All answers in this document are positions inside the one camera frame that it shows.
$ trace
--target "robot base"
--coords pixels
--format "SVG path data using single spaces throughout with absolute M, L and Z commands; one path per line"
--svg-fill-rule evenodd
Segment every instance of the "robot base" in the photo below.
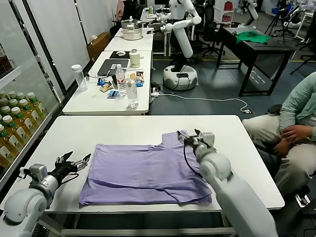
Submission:
M 190 90 L 198 81 L 198 74 L 193 67 L 184 65 L 180 72 L 172 72 L 173 66 L 163 70 L 163 85 L 171 90 Z

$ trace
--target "cardboard box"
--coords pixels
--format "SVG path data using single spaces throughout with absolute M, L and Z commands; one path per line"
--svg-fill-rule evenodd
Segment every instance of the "cardboard box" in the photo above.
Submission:
M 92 63 L 97 60 L 105 47 L 111 41 L 111 38 L 112 36 L 110 32 L 103 32 L 87 46 L 88 54 Z

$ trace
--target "black table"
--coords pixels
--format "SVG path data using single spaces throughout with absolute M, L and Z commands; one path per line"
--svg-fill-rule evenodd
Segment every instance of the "black table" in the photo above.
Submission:
M 222 28 L 222 44 L 217 60 L 216 68 L 218 69 L 240 69 L 244 64 L 248 67 L 247 73 L 241 85 L 239 96 L 243 94 L 266 93 L 271 95 L 279 80 L 286 64 L 289 62 L 295 50 L 280 41 L 271 38 L 267 44 L 241 41 L 237 44 L 237 36 L 233 34 L 236 31 L 240 34 L 245 31 L 256 31 L 259 34 L 264 33 L 255 29 L 247 28 Z M 240 60 L 238 68 L 219 68 L 220 65 L 233 65 L 236 63 L 221 63 L 221 57 L 224 46 L 230 49 L 233 54 Z M 244 91 L 249 80 L 253 67 L 256 67 L 262 74 L 271 79 L 272 84 L 269 90 L 252 90 Z

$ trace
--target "purple t-shirt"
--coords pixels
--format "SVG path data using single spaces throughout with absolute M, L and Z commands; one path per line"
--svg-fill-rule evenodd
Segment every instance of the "purple t-shirt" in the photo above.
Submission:
M 193 149 L 187 147 L 189 164 L 199 172 Z M 96 146 L 79 203 L 210 203 L 204 179 L 185 163 L 177 133 L 162 135 L 152 145 Z

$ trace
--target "khaki pants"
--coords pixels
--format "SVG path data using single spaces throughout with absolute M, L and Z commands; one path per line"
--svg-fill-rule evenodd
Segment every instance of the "khaki pants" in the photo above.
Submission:
M 278 143 L 280 116 L 263 115 L 244 119 L 242 124 L 253 141 Z M 316 143 L 306 140 L 295 145 L 282 159 L 275 181 L 282 195 L 290 194 L 306 185 L 316 170 Z

